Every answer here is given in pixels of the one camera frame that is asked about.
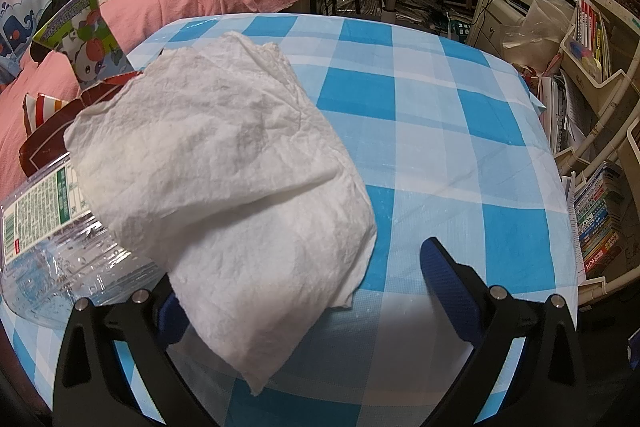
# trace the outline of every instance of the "metal screw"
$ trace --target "metal screw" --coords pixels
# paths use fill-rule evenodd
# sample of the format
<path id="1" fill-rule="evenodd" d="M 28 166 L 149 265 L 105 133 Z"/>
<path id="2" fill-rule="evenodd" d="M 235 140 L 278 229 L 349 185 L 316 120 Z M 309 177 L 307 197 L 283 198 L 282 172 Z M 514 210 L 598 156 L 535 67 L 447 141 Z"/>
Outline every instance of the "metal screw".
<path id="1" fill-rule="evenodd" d="M 133 292 L 133 295 L 131 296 L 131 300 L 136 304 L 142 304 L 148 298 L 149 298 L 149 292 L 145 289 L 136 290 Z"/>
<path id="2" fill-rule="evenodd" d="M 551 295 L 551 304 L 553 304 L 553 306 L 555 306 L 556 308 L 562 308 L 564 306 L 564 299 L 557 293 L 553 294 Z"/>
<path id="3" fill-rule="evenodd" d="M 88 305 L 89 299 L 87 299 L 86 297 L 82 297 L 76 301 L 76 304 L 74 304 L 74 308 L 81 312 L 82 310 L 86 309 Z"/>
<path id="4" fill-rule="evenodd" d="M 505 290 L 502 286 L 497 285 L 491 286 L 491 288 L 489 288 L 489 293 L 497 301 L 505 300 L 508 295 L 507 290 Z"/>

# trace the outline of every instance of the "bottle label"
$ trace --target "bottle label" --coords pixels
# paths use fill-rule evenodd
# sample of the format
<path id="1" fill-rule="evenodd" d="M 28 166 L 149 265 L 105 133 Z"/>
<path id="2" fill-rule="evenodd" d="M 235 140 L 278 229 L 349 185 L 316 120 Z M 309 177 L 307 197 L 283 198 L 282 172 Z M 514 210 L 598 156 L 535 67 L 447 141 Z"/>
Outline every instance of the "bottle label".
<path id="1" fill-rule="evenodd" d="M 71 163 L 48 174 L 4 210 L 4 265 L 88 209 Z"/>

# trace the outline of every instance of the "pink blanket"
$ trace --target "pink blanket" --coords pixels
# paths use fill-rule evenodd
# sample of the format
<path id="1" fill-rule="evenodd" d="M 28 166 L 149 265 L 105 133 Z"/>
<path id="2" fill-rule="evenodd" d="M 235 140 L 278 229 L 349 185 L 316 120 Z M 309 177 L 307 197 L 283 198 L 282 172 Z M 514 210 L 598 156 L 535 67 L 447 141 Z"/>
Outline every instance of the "pink blanket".
<path id="1" fill-rule="evenodd" d="M 298 0 L 110 0 L 102 14 L 122 49 L 129 53 L 162 26 L 188 17 L 225 13 L 269 13 L 285 9 Z M 22 100 L 39 92 L 63 100 L 79 94 L 78 82 L 68 60 L 50 52 L 38 67 L 26 53 L 23 71 L 0 94 L 0 201 L 26 176 L 18 162 L 18 150 L 27 138 Z"/>

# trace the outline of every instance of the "blue checkered tablecloth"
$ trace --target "blue checkered tablecloth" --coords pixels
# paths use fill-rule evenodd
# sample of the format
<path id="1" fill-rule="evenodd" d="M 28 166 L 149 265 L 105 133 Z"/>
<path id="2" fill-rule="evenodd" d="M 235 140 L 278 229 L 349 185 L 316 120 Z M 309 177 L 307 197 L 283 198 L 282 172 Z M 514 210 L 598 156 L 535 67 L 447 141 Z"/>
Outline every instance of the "blue checkered tablecloth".
<path id="1" fill-rule="evenodd" d="M 202 48 L 226 31 L 277 42 L 362 176 L 378 224 L 369 269 L 350 310 L 327 311 L 257 397 L 193 331 L 170 355 L 226 427 L 417 426 L 470 352 L 428 291 L 418 251 L 439 238 L 488 284 L 576 313 L 575 257 L 555 162 L 516 71 L 457 42 L 400 26 L 309 15 L 181 20 L 140 44 L 144 68 L 164 48 Z M 61 331 L 0 318 L 49 405 Z M 510 356 L 481 417 L 515 371 Z M 126 346 L 122 365 L 142 409 L 158 417 Z"/>

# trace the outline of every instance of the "white tissue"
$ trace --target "white tissue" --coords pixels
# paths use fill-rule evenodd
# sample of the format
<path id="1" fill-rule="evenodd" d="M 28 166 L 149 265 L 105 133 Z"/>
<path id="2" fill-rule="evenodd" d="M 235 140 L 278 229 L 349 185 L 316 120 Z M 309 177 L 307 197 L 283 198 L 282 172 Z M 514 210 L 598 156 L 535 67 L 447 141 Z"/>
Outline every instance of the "white tissue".
<path id="1" fill-rule="evenodd" d="M 166 50 L 65 144 L 92 212 L 167 269 L 202 340 L 254 394 L 376 238 L 365 185 L 276 44 L 228 33 Z"/>

